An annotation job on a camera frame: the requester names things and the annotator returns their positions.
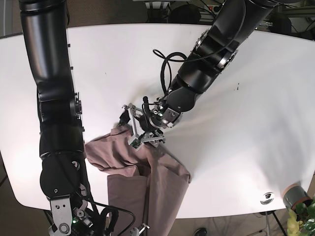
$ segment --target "garment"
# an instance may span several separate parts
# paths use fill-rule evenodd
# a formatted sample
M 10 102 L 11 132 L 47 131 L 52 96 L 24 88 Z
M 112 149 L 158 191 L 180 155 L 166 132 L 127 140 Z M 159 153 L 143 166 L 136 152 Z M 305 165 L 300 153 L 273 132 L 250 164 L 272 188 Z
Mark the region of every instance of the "garment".
M 162 147 L 144 145 L 138 151 L 128 145 L 131 131 L 118 126 L 110 134 L 85 146 L 88 161 L 107 172 L 108 202 L 136 215 L 129 231 L 141 223 L 150 226 L 147 236 L 167 236 L 190 183 L 189 172 Z M 116 236 L 132 217 L 119 212 Z

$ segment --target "black cable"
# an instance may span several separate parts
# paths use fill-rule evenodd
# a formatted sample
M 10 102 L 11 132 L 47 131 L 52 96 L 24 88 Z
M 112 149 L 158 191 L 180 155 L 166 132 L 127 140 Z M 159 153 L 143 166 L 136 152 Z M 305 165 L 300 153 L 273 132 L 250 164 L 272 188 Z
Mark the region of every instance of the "black cable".
M 69 23 L 70 23 L 70 13 L 69 13 L 69 9 L 68 9 L 68 3 L 66 3 L 66 7 L 67 7 L 67 18 L 68 18 L 67 26 L 69 26 Z
M 3 180 L 0 182 L 0 187 L 3 185 L 3 183 L 6 181 L 7 178 L 8 178 L 8 175 L 5 175 L 5 177 L 3 178 Z
M 212 13 L 213 17 L 216 18 L 217 16 L 215 15 L 215 13 L 208 7 L 208 5 L 203 1 L 203 0 L 200 0 L 206 7 L 207 9 Z
M 309 26 L 307 26 L 307 28 L 306 28 L 306 30 L 304 30 L 304 32 L 306 32 L 306 31 L 309 29 L 309 27 L 311 27 L 311 25 L 312 25 L 314 22 L 315 22 L 315 20 L 313 20 L 313 21 L 309 24 Z
M 107 207 L 109 209 L 112 209 L 112 210 L 119 210 L 119 211 L 122 211 L 122 212 L 125 212 L 125 213 L 128 213 L 129 215 L 132 216 L 132 222 L 124 229 L 122 230 L 117 236 L 120 236 L 122 235 L 127 229 L 129 229 L 133 224 L 134 222 L 136 221 L 136 216 L 129 210 L 126 210 L 126 209 L 122 209 L 122 208 L 119 208 L 119 207 L 115 207 L 115 206 L 109 206 L 109 205 L 105 205 L 105 204 L 101 204 L 101 203 L 97 203 L 97 202 L 94 202 L 94 201 L 91 201 L 89 199 L 85 199 L 83 196 L 81 196 L 85 201 L 91 203 L 91 204 L 95 204 L 95 205 L 98 205 L 100 207 Z
M 223 4 L 223 2 L 219 2 L 219 1 L 217 1 L 217 0 L 212 0 L 212 1 L 214 1 L 214 2 L 216 2 L 217 4 L 220 4 L 220 5 L 222 5 Z
M 291 24 L 291 25 L 292 25 L 292 24 Z M 293 25 L 292 25 L 292 27 L 294 28 L 294 30 L 295 30 L 297 33 L 299 33 Z
M 287 5 L 287 4 L 279 3 L 279 4 L 278 4 L 277 6 L 275 6 L 274 8 L 279 7 L 279 6 L 287 6 L 287 7 L 289 7 L 289 8 L 297 7 L 297 6 L 294 6 L 294 5 Z
M 47 218 L 47 220 L 48 220 L 50 226 L 52 226 L 52 225 L 53 225 L 53 222 L 52 222 L 51 219 L 49 218 L 49 216 L 48 216 L 48 214 L 47 214 L 47 211 L 46 211 L 46 210 L 43 210 L 43 211 L 44 211 L 44 214 L 45 214 L 45 216 L 46 216 L 46 218 Z
M 280 227 L 280 229 L 281 229 L 283 235 L 284 235 L 284 236 L 287 236 L 287 235 L 286 235 L 286 232 L 285 232 L 284 228 L 282 227 L 282 225 L 281 225 L 279 219 L 277 218 L 275 212 L 273 212 L 272 214 L 273 214 L 274 218 L 276 219 L 276 222 L 278 223 L 278 225 L 279 225 L 279 227 Z
M 241 23 L 240 23 L 239 28 L 238 28 L 237 32 L 235 33 L 234 37 L 233 37 L 225 46 L 221 47 L 219 50 L 216 50 L 216 51 L 213 52 L 213 53 L 210 53 L 210 54 L 208 54 L 208 55 L 206 55 L 206 56 L 204 56 L 204 57 L 199 57 L 199 58 L 197 58 L 197 59 L 190 59 L 190 60 L 187 60 L 187 59 L 186 59 L 186 60 L 174 60 L 174 59 L 169 59 L 169 60 L 167 60 L 167 61 L 173 61 L 173 62 L 192 62 L 192 61 L 198 61 L 198 60 L 203 60 L 203 59 L 209 58 L 209 57 L 212 56 L 213 54 L 217 54 L 217 53 L 221 52 L 222 50 L 226 49 L 226 48 L 234 41 L 234 39 L 237 37 L 238 33 L 239 33 L 239 32 L 241 31 L 241 29 L 242 29 L 242 26 L 243 26 L 243 23 L 244 23 L 244 20 L 245 20 L 245 16 L 246 16 L 246 5 L 245 5 L 245 0 L 244 0 L 244 1 L 243 1 L 243 18 L 242 18 L 242 21 L 241 21 Z M 153 53 L 154 53 L 156 56 L 158 56 L 159 58 L 162 58 L 162 59 L 164 59 L 164 60 L 166 59 L 166 57 L 161 56 L 162 53 L 161 53 L 159 50 L 157 50 L 157 49 L 153 49 Z
M 171 83 L 172 83 L 172 70 L 171 70 L 171 66 L 170 64 L 168 63 L 168 60 L 171 59 L 172 57 L 181 57 L 182 59 L 187 59 L 186 55 L 183 54 L 183 53 L 180 53 L 180 52 L 174 52 L 174 53 L 171 53 L 170 55 L 168 55 L 165 60 L 163 61 L 163 64 L 162 64 L 162 68 L 161 68 L 161 73 L 160 73 L 160 79 L 161 79 L 161 85 L 162 85 L 162 89 L 163 89 L 163 92 L 164 92 L 164 95 L 167 95 L 167 91 L 168 89 L 171 87 Z M 165 86 L 165 67 L 166 65 L 168 65 L 168 68 L 169 68 L 169 76 L 170 76 L 170 79 L 169 79 L 169 85 L 168 85 L 168 88 L 166 89 L 166 86 Z

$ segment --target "white table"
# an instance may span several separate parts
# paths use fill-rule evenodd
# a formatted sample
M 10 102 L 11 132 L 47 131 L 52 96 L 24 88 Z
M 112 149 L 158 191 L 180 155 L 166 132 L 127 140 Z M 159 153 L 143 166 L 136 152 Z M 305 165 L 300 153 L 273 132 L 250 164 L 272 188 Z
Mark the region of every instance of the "white table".
M 162 95 L 162 60 L 152 49 L 188 55 L 206 28 L 69 29 L 85 140 L 108 133 L 123 104 Z M 308 189 L 315 169 L 314 54 L 311 41 L 254 32 L 195 108 L 166 133 L 166 146 L 193 176 L 178 218 L 280 209 L 287 186 L 301 181 Z M 180 63 L 171 65 L 175 75 Z M 0 40 L 0 66 L 0 150 L 10 183 L 21 204 L 49 209 L 39 185 L 36 86 L 23 36 Z M 87 171 L 95 201 L 107 203 L 106 174 L 90 164 Z M 263 206 L 267 192 L 276 197 Z

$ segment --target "metal bracket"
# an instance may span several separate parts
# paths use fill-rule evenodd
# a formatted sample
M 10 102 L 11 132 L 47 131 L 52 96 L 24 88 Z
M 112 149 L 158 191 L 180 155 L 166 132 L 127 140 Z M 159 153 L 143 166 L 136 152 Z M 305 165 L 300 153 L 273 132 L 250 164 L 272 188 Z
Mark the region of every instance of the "metal bracket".
M 130 236 L 140 236 L 146 229 L 149 229 L 150 227 L 146 225 L 145 223 L 141 224 L 139 228 L 133 228 L 130 231 Z
M 50 227 L 49 234 L 52 236 L 70 235 L 72 224 L 70 196 L 51 200 L 50 207 L 57 230 L 54 232 L 52 227 Z
M 145 143 L 150 143 L 154 147 L 158 146 L 159 141 L 165 141 L 165 137 L 163 134 L 158 133 L 157 131 L 139 134 L 136 126 L 136 117 L 140 117 L 143 115 L 142 109 L 137 108 L 132 103 L 129 103 L 128 106 L 124 106 L 125 110 L 128 110 L 129 117 L 131 119 L 131 127 L 133 131 L 132 137 L 128 140 L 128 144 L 133 146 L 136 150 L 139 150 L 142 145 Z

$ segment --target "green leaf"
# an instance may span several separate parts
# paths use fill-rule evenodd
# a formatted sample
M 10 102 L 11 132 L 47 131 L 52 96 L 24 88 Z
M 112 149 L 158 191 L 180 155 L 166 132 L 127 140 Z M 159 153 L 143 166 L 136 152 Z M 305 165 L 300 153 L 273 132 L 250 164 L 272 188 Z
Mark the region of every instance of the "green leaf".
M 296 213 L 292 209 L 289 209 L 289 216 L 290 216 L 290 219 L 296 220 L 297 218 Z
M 297 214 L 302 214 L 307 209 L 307 206 L 304 203 L 299 203 L 295 207 L 295 212 Z
M 315 220 L 314 219 L 309 219 L 305 224 L 304 224 L 304 229 L 307 231 L 312 231 L 315 229 Z
M 308 232 L 308 236 L 312 236 L 312 235 L 315 235 L 315 230 L 312 230 L 312 231 Z
M 287 229 L 290 231 L 290 233 L 297 234 L 300 229 L 299 223 L 293 218 L 288 218 Z
M 311 218 L 315 218 L 315 203 L 311 204 L 308 208 L 307 208 L 307 212 L 310 215 Z

